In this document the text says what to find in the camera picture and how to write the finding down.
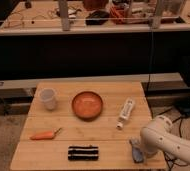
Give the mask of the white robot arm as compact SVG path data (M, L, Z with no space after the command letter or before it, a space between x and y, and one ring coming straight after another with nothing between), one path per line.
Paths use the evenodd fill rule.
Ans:
M190 141L171 134L172 126L164 115L151 120L140 131L142 149L148 157L162 150L190 164Z

